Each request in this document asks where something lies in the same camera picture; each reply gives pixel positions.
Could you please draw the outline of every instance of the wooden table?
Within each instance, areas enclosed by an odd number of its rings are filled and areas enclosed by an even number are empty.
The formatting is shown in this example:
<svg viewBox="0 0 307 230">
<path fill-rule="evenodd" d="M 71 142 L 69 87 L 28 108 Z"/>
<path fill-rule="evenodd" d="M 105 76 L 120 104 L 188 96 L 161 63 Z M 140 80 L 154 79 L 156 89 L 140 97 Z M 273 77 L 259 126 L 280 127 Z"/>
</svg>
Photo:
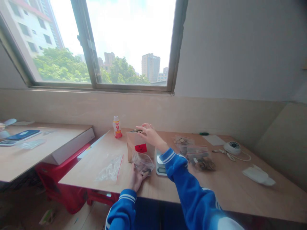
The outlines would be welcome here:
<svg viewBox="0 0 307 230">
<path fill-rule="evenodd" d="M 32 137 L 29 141 L 45 139 L 46 142 L 34 149 L 21 149 L 17 146 L 0 146 L 0 180 L 11 182 L 28 169 L 42 161 L 58 148 L 65 145 L 70 140 L 76 138 L 86 130 L 90 125 L 64 125 L 64 124 L 46 124 L 33 123 L 27 126 L 8 126 L 7 131 L 15 135 L 28 129 L 39 129 L 41 134 Z M 56 130 L 54 133 L 43 136 L 46 131 Z"/>
<path fill-rule="evenodd" d="M 124 134 L 120 139 L 114 138 L 113 132 L 110 131 L 62 178 L 60 183 L 116 193 L 125 189 L 131 170 L 131 164 L 127 162 L 125 132 L 131 129 L 122 130 Z M 212 146 L 198 134 L 158 133 L 177 153 L 179 150 L 172 140 L 176 134 L 194 139 L 196 145 L 207 145 L 210 151 L 222 148 Z M 219 137 L 226 142 L 234 140 L 230 136 Z M 198 179 L 202 187 L 215 192 L 221 207 L 226 211 L 307 223 L 307 194 L 244 146 L 241 147 L 252 157 L 251 161 L 233 162 L 223 153 L 212 153 L 213 162 L 216 164 L 215 172 L 199 172 L 191 164 L 188 166 L 189 172 Z M 110 162 L 110 156 L 120 154 L 123 154 L 124 158 L 117 181 L 99 181 L 99 173 Z M 252 164 L 267 172 L 276 184 L 266 187 L 244 176 L 242 170 Z M 167 177 L 158 176 L 156 172 L 145 179 L 138 196 L 180 202 L 175 184 Z"/>
</svg>

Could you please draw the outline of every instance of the plastic bottle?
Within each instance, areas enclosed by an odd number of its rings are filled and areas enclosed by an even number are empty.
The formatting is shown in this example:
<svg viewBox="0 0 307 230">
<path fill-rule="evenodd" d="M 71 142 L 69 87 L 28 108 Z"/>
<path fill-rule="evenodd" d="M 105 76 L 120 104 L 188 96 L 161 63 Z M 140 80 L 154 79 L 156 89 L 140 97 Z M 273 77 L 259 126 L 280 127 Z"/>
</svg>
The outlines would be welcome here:
<svg viewBox="0 0 307 230">
<path fill-rule="evenodd" d="M 114 116 L 113 128 L 114 128 L 115 138 L 121 138 L 122 137 L 122 131 L 121 131 L 121 124 L 120 124 L 120 120 L 119 120 L 118 116 Z"/>
</svg>

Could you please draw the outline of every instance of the blue jacket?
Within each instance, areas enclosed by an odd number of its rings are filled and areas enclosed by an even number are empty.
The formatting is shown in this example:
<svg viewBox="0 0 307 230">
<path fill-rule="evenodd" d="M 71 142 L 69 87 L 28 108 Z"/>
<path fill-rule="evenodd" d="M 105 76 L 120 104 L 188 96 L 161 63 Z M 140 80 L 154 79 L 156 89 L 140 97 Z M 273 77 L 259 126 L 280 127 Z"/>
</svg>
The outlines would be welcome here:
<svg viewBox="0 0 307 230">
<path fill-rule="evenodd" d="M 188 229 L 238 229 L 243 228 L 228 218 L 220 207 L 214 192 L 202 188 L 198 180 L 188 172 L 187 159 L 171 148 L 160 156 L 168 178 L 176 184 L 185 223 Z M 106 230 L 132 229 L 137 198 L 135 191 L 125 189 L 112 206 L 106 219 Z"/>
</svg>

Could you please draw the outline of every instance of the cloud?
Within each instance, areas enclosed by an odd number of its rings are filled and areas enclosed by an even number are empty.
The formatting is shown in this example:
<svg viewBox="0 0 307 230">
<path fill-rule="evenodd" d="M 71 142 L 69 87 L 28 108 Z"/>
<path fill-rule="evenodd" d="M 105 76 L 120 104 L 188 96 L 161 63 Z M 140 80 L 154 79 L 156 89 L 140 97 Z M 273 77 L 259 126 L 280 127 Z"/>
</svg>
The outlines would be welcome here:
<svg viewBox="0 0 307 230">
<path fill-rule="evenodd" d="M 169 65 L 175 0 L 87 0 L 98 57 L 104 52 L 126 57 L 141 73 L 142 55 L 161 58 L 160 72 Z M 83 53 L 70 1 L 51 0 L 65 47 Z"/>
</svg>

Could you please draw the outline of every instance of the tree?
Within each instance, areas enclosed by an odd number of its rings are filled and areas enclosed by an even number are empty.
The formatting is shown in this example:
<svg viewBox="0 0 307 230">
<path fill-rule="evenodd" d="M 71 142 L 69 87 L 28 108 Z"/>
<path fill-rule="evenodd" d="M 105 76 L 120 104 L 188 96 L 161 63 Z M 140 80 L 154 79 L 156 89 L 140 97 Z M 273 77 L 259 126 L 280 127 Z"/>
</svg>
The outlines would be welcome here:
<svg viewBox="0 0 307 230">
<path fill-rule="evenodd" d="M 129 65 L 126 58 L 116 57 L 111 66 L 110 78 L 115 84 L 138 84 L 149 85 L 145 75 L 137 76 L 132 65 Z"/>
<path fill-rule="evenodd" d="M 61 82 L 91 82 L 89 71 L 79 56 L 66 49 L 48 48 L 43 55 L 33 59 L 44 81 Z M 111 73 L 100 68 L 102 83 L 104 84 L 150 84 L 144 75 L 137 76 L 134 68 L 129 65 L 126 58 L 116 57 L 111 66 Z"/>
<path fill-rule="evenodd" d="M 44 49 L 42 56 L 34 58 L 34 63 L 45 81 L 91 82 L 86 64 L 67 48 Z"/>
</svg>

